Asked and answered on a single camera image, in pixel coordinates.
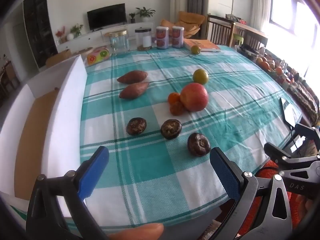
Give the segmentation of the left hand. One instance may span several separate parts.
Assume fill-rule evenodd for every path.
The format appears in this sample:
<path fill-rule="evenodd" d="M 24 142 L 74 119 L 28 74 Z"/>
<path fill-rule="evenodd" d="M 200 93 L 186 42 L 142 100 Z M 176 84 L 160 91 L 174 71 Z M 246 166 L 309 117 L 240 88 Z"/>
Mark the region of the left hand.
<path fill-rule="evenodd" d="M 151 223 L 108 235 L 112 240 L 157 240 L 164 231 L 162 223 Z"/>

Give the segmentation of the right hand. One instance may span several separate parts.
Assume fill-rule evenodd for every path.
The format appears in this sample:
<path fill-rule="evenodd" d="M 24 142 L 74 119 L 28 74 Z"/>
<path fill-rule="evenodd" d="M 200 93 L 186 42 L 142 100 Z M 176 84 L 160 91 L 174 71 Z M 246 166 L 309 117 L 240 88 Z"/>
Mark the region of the right hand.
<path fill-rule="evenodd" d="M 306 198 L 303 195 L 288 193 L 289 204 L 291 210 L 292 226 L 295 229 L 301 220 L 306 216 L 308 211 L 313 206 L 313 200 Z"/>

